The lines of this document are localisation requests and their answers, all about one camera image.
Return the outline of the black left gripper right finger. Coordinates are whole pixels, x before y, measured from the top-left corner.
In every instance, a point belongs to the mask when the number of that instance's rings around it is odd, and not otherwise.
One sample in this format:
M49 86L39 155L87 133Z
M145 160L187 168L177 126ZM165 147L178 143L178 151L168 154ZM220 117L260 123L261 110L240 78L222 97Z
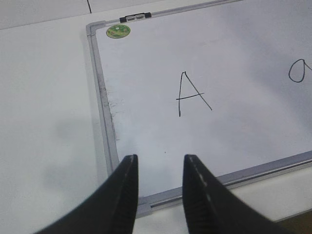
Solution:
M191 234L288 234L229 191L196 155L183 165L183 208Z

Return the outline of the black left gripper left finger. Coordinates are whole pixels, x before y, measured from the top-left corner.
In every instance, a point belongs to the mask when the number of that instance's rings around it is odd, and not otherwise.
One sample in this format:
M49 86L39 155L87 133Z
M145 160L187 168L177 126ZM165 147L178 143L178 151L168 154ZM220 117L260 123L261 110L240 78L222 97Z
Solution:
M125 156L83 203L40 234L131 234L138 205L138 157Z

